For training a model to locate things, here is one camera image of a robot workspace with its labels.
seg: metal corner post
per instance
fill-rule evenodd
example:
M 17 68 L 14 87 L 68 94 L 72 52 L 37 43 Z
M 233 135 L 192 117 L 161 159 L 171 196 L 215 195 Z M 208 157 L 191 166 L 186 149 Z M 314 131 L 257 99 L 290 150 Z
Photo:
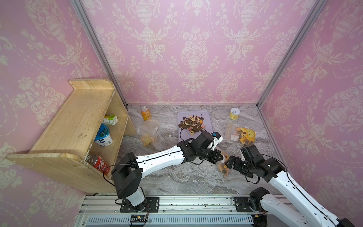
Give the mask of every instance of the metal corner post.
M 260 99 L 258 100 L 258 102 L 257 102 L 258 109 L 260 109 L 262 107 L 262 105 L 265 103 L 267 97 L 270 95 L 271 91 L 277 84 L 277 81 L 280 78 L 281 74 L 283 73 L 284 69 L 288 65 L 289 61 L 293 57 L 294 53 L 296 52 L 296 50 L 298 49 L 300 44 L 303 42 L 308 31 L 313 26 L 315 20 L 318 18 L 320 12 L 323 10 L 323 8 L 327 2 L 328 2 L 328 0 L 316 0 L 314 5 L 312 6 L 308 16 L 306 17 L 305 21 L 302 23 L 293 42 L 291 43 L 289 49 L 286 51 L 279 66 L 277 67 L 274 75 L 272 76 L 270 82 L 266 86 L 266 89 L 264 90 Z
M 70 2 L 73 5 L 73 8 L 93 46 L 93 49 L 95 50 L 99 61 L 102 64 L 103 69 L 105 70 L 108 78 L 115 84 L 116 90 L 117 92 L 120 94 L 121 100 L 123 102 L 123 104 L 125 105 L 125 107 L 127 107 L 127 103 L 125 100 L 125 97 L 122 94 L 122 90 L 120 87 L 119 82 L 117 81 L 115 74 L 113 73 L 110 64 L 107 61 L 106 55 L 100 45 L 100 42 L 97 39 L 97 35 L 91 25 L 91 22 L 86 14 L 86 11 L 81 3 L 81 0 L 70 0 Z
M 280 62 L 279 66 L 277 67 L 274 75 L 272 76 L 270 82 L 268 83 L 268 85 L 266 86 L 266 89 L 264 90 L 264 92 L 262 93 L 260 99 L 258 100 L 256 106 L 257 106 L 257 112 L 260 115 L 260 118 L 262 120 L 262 123 L 267 131 L 267 134 L 269 135 L 272 145 L 277 153 L 277 156 L 279 157 L 279 159 L 281 161 L 283 161 L 284 163 L 286 162 L 286 159 L 284 158 L 281 150 L 279 149 L 276 139 L 271 131 L 271 128 L 269 127 L 269 125 L 267 124 L 266 118 L 262 113 L 262 106 L 263 104 L 266 102 L 268 96 L 270 95 L 271 91 L 273 90 L 273 88 L 275 87 L 275 85 L 277 84 L 280 76 L 282 75 L 284 69 L 286 68 L 286 66 L 288 65 L 289 61 L 292 59 L 294 53 L 296 52 L 296 50 L 298 49 L 298 47 L 300 46 L 300 44 L 303 42 L 305 36 L 307 35 L 308 31 L 310 30 L 310 28 L 313 26 L 315 20 L 317 19 L 317 17 L 319 16 L 320 12 L 323 10 L 325 4 L 327 3 L 328 0 L 316 0 L 316 2 L 314 3 L 314 5 L 312 6 L 309 15 L 306 17 L 305 21 L 303 22 L 303 24 L 301 25 L 301 28 L 299 29 L 299 31 L 297 32 L 292 44 L 290 45 L 289 49 L 287 50 L 286 54 L 284 55 L 282 61 Z

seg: shelf board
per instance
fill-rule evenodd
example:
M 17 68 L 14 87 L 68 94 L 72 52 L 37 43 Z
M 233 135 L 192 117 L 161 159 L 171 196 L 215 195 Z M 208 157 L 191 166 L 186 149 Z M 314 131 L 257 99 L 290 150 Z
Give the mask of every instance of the shelf board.
M 84 159 L 115 92 L 108 82 L 109 88 L 75 88 L 29 153 L 65 152 Z
M 87 193 L 115 192 L 100 171 L 74 154 L 10 154 L 7 159 Z
M 107 125 L 107 127 L 110 129 L 110 135 L 113 143 L 106 147 L 102 147 L 94 142 L 90 149 L 89 155 L 99 155 L 107 164 L 114 165 L 120 149 L 128 118 L 128 116 L 118 116 L 118 122 L 116 125 Z M 107 174 L 108 177 L 111 177 L 112 169 L 113 167 L 110 167 L 110 172 Z

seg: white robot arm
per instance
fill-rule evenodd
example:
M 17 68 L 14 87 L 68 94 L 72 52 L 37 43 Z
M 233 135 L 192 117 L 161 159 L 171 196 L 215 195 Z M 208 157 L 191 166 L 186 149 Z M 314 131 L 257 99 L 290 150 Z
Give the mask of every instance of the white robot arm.
M 112 171 L 118 198 L 127 199 L 136 210 L 143 209 L 147 203 L 140 180 L 152 172 L 167 166 L 193 161 L 196 157 L 211 163 L 223 160 L 215 147 L 222 141 L 219 133 L 203 132 L 190 143 L 182 141 L 176 146 L 150 155 L 134 156 L 126 154 Z M 274 158 L 265 160 L 255 145 L 241 149 L 244 156 L 231 156 L 226 161 L 229 169 L 234 169 L 246 177 L 263 178 L 277 188 L 301 212 L 284 205 L 269 191 L 259 187 L 250 193 L 250 207 L 265 210 L 281 219 L 290 227 L 354 227 L 347 219 L 339 219 L 311 197 Z

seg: wall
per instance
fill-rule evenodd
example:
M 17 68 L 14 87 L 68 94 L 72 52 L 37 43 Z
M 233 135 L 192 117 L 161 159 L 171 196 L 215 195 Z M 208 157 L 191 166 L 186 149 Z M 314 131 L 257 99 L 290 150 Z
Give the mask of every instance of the wall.
M 328 1 L 262 107 L 294 178 L 355 226 L 363 215 L 362 32 L 362 1 Z
M 126 101 L 256 103 L 315 0 L 82 0 Z
M 16 165 L 71 93 L 105 77 L 70 1 L 0 1 L 0 226 L 71 227 L 82 191 Z

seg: purple cutting board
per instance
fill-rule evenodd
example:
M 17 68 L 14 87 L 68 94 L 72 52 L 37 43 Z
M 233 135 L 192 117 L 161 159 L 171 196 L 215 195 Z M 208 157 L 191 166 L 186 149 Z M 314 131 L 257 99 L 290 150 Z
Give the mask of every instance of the purple cutting board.
M 179 111 L 178 114 L 176 115 L 176 119 L 177 119 L 177 125 L 180 124 L 180 121 L 183 120 L 183 117 L 189 117 L 189 116 L 199 116 L 204 118 L 203 120 L 203 125 L 205 125 L 205 130 L 209 133 L 214 132 L 213 130 L 213 125 L 212 125 L 212 119 L 211 119 L 211 114 L 209 113 L 209 111 L 207 110 L 190 110 L 190 111 Z M 182 141 L 182 139 L 180 138 L 180 131 L 181 128 L 178 127 L 178 142 Z M 191 135 L 190 132 L 187 129 L 184 129 L 181 132 L 181 137 L 183 138 L 183 140 L 189 139 L 189 138 L 197 138 L 199 136 L 201 132 L 197 132 L 194 133 L 194 135 Z

